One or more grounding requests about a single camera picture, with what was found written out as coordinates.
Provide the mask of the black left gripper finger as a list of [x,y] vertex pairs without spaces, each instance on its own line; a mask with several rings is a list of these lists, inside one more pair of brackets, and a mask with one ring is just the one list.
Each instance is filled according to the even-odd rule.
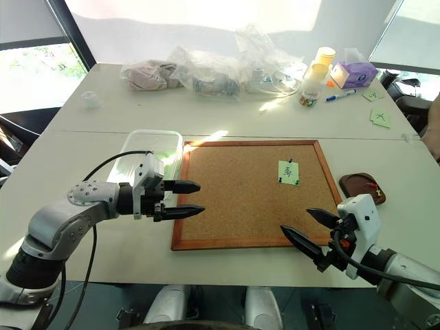
[[205,208],[197,205],[181,205],[175,207],[165,207],[162,212],[162,221],[186,219],[203,212]]
[[191,194],[200,191],[201,186],[193,181],[174,180],[171,191],[175,194]]

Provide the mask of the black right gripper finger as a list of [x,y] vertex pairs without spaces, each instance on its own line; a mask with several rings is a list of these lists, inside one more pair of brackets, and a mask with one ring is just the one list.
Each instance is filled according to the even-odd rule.
[[316,265],[324,261],[322,248],[311,241],[306,235],[295,228],[281,225],[280,229],[287,240],[299,251],[308,256]]
[[307,212],[321,225],[327,228],[335,228],[340,220],[339,216],[336,216],[321,208],[308,208]]

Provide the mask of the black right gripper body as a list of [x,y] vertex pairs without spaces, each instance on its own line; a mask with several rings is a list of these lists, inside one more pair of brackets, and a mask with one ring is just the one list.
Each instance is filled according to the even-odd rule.
[[328,243],[330,250],[327,252],[324,261],[317,265],[320,272],[324,272],[330,265],[340,271],[345,271],[349,265],[348,258],[354,251],[355,235],[354,230],[358,224],[353,214],[348,214],[339,220],[337,226],[331,229],[331,240]]

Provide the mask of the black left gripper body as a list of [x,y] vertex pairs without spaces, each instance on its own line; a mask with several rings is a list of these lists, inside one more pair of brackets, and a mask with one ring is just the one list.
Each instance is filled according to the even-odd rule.
[[141,196],[141,212],[150,217],[154,222],[172,219],[171,208],[164,204],[164,195],[167,191],[173,191],[173,180],[162,180],[153,188],[147,188]]

